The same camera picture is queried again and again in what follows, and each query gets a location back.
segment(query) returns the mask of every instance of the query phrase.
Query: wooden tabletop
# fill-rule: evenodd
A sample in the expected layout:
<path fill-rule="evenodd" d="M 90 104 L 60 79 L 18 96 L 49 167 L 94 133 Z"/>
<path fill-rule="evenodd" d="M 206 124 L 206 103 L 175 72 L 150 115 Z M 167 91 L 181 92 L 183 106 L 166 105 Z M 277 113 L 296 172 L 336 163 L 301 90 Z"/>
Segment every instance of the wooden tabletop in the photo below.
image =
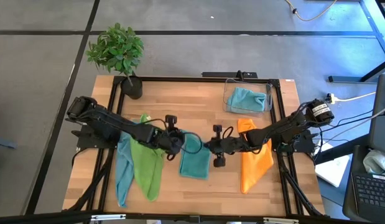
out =
<path fill-rule="evenodd" d="M 97 76 L 92 97 L 101 105 L 107 106 L 112 87 L 112 76 Z M 299 98 L 293 80 L 280 80 L 286 115 L 299 106 Z M 114 110 L 119 98 L 115 99 Z M 257 128 L 271 124 L 269 112 L 260 116 L 246 116 L 223 111 L 224 83 L 190 83 L 190 82 L 144 82 L 143 96 L 138 100 L 125 98 L 123 113 L 125 118 L 139 118 L 147 113 L 152 119 L 165 115 L 176 115 L 177 127 L 193 131 L 208 141 L 214 136 L 213 125 L 234 126 L 238 118 L 252 118 Z M 274 102 L 277 102 L 275 89 L 272 90 Z M 279 119 L 279 109 L 274 103 Z M 163 124 L 155 123 L 161 128 Z M 93 176 L 97 149 L 90 149 L 79 154 L 75 159 L 69 180 L 63 208 L 71 207 L 88 187 Z M 276 155 L 274 165 L 264 177 L 249 191 L 242 194 L 240 190 L 241 157 L 236 153 L 226 156 L 226 166 L 213 167 L 211 157 L 208 180 L 196 180 L 179 175 L 180 155 L 173 161 L 165 159 L 159 197 L 149 202 L 133 181 L 128 197 L 127 208 L 118 206 L 115 195 L 115 162 L 108 185 L 104 210 L 106 212 L 129 213 L 163 213 L 163 214 L 200 214 L 200 215 L 241 215 L 241 216 L 284 216 L 284 201 Z M 315 208 L 324 213 L 317 177 L 312 161 L 305 154 L 294 154 L 299 185 Z M 101 186 L 98 186 L 93 208 L 98 206 Z M 293 191 L 289 186 L 292 211 L 295 213 Z"/>

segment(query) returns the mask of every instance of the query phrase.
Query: blue cloth in container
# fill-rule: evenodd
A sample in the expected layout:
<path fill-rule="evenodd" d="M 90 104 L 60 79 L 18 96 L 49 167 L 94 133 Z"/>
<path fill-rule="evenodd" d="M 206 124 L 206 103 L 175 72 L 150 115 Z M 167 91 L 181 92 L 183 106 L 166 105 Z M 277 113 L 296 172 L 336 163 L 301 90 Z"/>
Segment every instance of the blue cloth in container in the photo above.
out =
<path fill-rule="evenodd" d="M 199 150 L 199 147 L 200 141 L 195 135 L 185 135 L 183 148 L 186 151 L 196 152 Z M 210 150 L 204 146 L 202 146 L 202 149 L 196 154 L 187 153 L 182 150 L 179 169 L 180 175 L 182 177 L 207 180 L 209 176 L 210 155 Z"/>
<path fill-rule="evenodd" d="M 126 208 L 126 197 L 134 178 L 134 164 L 130 150 L 131 136 L 122 132 L 118 142 L 118 153 L 116 155 L 116 198 L 120 207 Z"/>
<path fill-rule="evenodd" d="M 265 93 L 256 93 L 245 88 L 236 87 L 228 98 L 226 111 L 232 113 L 257 113 L 264 111 L 266 102 Z"/>

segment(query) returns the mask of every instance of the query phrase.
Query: concrete floor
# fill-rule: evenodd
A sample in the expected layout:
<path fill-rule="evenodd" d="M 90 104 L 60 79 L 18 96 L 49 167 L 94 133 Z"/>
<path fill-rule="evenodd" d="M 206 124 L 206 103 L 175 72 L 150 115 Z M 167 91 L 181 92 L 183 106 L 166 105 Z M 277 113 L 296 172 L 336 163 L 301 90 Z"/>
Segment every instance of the concrete floor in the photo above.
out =
<path fill-rule="evenodd" d="M 93 2 L 0 0 L 0 29 L 84 30 Z M 316 15 L 329 4 L 292 2 L 304 17 Z M 366 2 L 380 21 L 379 29 L 385 30 L 373 0 Z M 284 0 L 101 1 L 93 30 L 115 22 L 135 30 L 371 30 L 357 2 L 338 2 L 316 21 L 301 22 L 290 14 Z M 253 71 L 261 78 L 295 79 L 301 102 L 323 98 L 326 93 L 349 98 L 372 92 L 376 85 L 331 84 L 327 76 L 362 76 L 385 61 L 374 37 L 145 35 L 142 39 L 146 51 L 136 72 L 140 76 L 199 77 L 204 71 Z M 0 216 L 22 213 L 80 41 L 78 35 L 0 35 L 0 138 L 18 143 L 16 150 L 0 147 Z M 71 99 L 90 95 L 100 73 L 105 72 L 97 71 L 84 57 Z M 373 100 L 369 96 L 340 103 L 332 111 L 336 120 L 354 116 L 369 111 Z M 70 131 L 78 128 L 66 122 L 62 126 L 38 213 L 57 212 L 62 207 L 77 141 Z M 338 139 L 353 139 L 368 129 L 366 124 Z M 340 211 L 327 206 L 327 213 L 338 217 L 334 209 Z"/>

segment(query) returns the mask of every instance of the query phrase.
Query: clear plastic container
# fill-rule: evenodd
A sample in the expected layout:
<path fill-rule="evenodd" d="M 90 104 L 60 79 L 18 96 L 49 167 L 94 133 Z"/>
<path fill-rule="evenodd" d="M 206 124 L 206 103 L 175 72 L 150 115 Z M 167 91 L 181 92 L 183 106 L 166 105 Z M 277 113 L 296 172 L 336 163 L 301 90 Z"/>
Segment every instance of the clear plastic container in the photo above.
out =
<path fill-rule="evenodd" d="M 272 108 L 271 88 L 268 83 L 247 83 L 228 78 L 224 85 L 223 109 L 250 115 L 269 111 Z"/>

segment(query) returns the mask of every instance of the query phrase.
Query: black plant pot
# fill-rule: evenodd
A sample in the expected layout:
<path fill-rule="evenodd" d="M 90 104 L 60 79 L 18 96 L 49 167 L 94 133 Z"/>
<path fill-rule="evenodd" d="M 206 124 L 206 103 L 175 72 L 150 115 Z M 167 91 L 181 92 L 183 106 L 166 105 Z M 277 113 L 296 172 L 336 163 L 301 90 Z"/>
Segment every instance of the black plant pot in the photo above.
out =
<path fill-rule="evenodd" d="M 132 86 L 130 85 L 128 78 L 125 77 L 120 86 L 122 93 L 130 96 L 130 98 L 134 100 L 137 100 L 142 96 L 142 80 L 135 75 L 131 75 L 129 78 Z"/>

